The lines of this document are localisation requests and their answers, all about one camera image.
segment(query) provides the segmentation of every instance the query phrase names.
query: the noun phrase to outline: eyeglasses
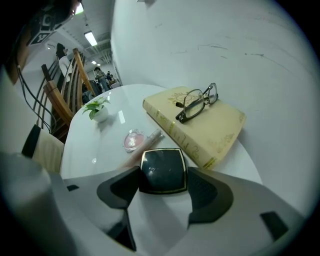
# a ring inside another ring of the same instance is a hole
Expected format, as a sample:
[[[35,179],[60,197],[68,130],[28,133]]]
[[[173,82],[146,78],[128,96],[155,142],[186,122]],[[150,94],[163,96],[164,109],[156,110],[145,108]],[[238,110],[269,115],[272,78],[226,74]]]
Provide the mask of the eyeglasses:
[[[175,119],[179,120],[180,123],[184,123],[200,114],[206,105],[212,105],[217,100],[218,91],[217,85],[214,82],[211,83],[204,92],[199,89],[194,89],[184,97],[183,104],[181,102],[175,104],[177,107],[183,108],[183,111],[181,111]]]

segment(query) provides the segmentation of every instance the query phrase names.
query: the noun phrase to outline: yellow book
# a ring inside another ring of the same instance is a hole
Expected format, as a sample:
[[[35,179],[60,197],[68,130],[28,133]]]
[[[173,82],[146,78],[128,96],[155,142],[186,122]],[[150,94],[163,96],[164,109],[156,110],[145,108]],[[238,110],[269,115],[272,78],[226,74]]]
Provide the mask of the yellow book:
[[[227,154],[247,119],[245,113],[217,100],[185,123],[176,120],[192,89],[176,87],[143,100],[143,108],[201,168],[212,170]]]

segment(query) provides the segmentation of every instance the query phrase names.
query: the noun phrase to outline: green leaf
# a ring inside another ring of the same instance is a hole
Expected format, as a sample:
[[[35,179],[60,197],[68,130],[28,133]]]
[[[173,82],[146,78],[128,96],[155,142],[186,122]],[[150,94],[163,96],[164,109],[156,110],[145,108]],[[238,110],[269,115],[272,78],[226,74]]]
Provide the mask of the green leaf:
[[[96,106],[87,106],[86,107],[88,110],[92,110],[92,111],[95,111],[96,109],[97,109],[97,107]]]
[[[90,118],[91,120],[94,119],[95,114],[96,114],[96,111],[91,111],[91,112],[89,113],[89,118]]]
[[[103,104],[105,102],[105,98],[100,97],[100,98],[98,98],[97,102],[98,102],[99,105],[101,105],[101,104]]]
[[[88,104],[88,105],[86,105],[86,107],[96,107],[97,106],[97,104],[95,104],[95,103],[90,103],[90,104]]]

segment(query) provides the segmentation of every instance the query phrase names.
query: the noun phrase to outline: white wall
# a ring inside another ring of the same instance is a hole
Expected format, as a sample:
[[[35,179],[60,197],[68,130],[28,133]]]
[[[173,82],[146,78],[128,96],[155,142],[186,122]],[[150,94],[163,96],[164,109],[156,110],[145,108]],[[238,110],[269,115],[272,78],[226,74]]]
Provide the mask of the white wall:
[[[112,64],[103,64],[100,66],[100,69],[107,74],[108,71],[110,71],[110,74],[113,75],[113,77],[115,77],[115,69],[114,66]]]
[[[41,69],[41,66],[43,64],[46,64],[47,68],[49,69],[51,64],[55,61],[56,59],[56,51],[55,49],[47,49],[45,45],[41,45],[40,49],[38,49],[37,54],[32,58],[31,61],[28,61],[27,65],[24,67],[22,71],[23,78],[28,85],[29,89],[31,90],[32,94],[36,97],[39,87],[44,79],[44,73]],[[56,74],[56,78],[59,78],[61,74],[61,71],[58,70]],[[23,90],[21,83],[18,79],[17,83],[15,84],[15,89],[18,92],[18,95],[21,97],[21,99],[25,102],[24,96],[23,96]],[[43,93],[43,89],[41,89],[38,100],[41,99],[41,95]],[[25,88],[25,95],[28,103],[31,105],[33,108],[34,106],[34,98],[29,94],[27,89]],[[45,95],[42,99],[42,104],[45,103]],[[36,112],[38,112],[38,107],[39,104],[36,104]],[[46,101],[45,107],[49,110],[52,111],[52,105],[49,100]],[[44,114],[44,120],[51,125],[51,116],[48,112],[45,112]]]
[[[87,55],[83,46],[79,42],[77,42],[71,35],[69,35],[62,27],[60,27],[53,35],[51,35],[48,40],[48,44],[51,44],[55,47],[58,43],[62,44],[66,49],[68,49],[68,54],[71,54],[73,52],[73,49],[77,48],[79,52]]]
[[[95,80],[96,79],[96,76],[95,76],[95,73],[94,73],[93,70],[88,71],[86,74],[88,75],[89,80]]]
[[[37,117],[19,97],[3,65],[0,85],[0,152],[21,153]]]
[[[89,71],[91,71],[91,70],[94,70],[96,66],[97,66],[96,64],[92,64],[91,61],[88,61],[88,62],[85,62],[85,63],[84,63],[84,66],[83,66],[83,67],[84,67],[84,70],[85,70],[86,72],[89,72]]]
[[[262,182],[304,215],[318,195],[319,63],[272,1],[116,0],[111,46],[124,85],[205,89],[244,111],[239,136]]]

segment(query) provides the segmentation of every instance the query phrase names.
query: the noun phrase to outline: white pot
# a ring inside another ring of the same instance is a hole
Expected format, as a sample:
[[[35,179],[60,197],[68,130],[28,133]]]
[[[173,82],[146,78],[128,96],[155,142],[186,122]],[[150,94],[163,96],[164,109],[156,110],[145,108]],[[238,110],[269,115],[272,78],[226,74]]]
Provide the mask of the white pot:
[[[97,113],[95,113],[93,120],[100,123],[100,122],[103,122],[104,120],[106,120],[108,118],[108,116],[109,116],[108,109],[106,108],[106,106],[103,106],[103,108],[101,110],[99,110]]]

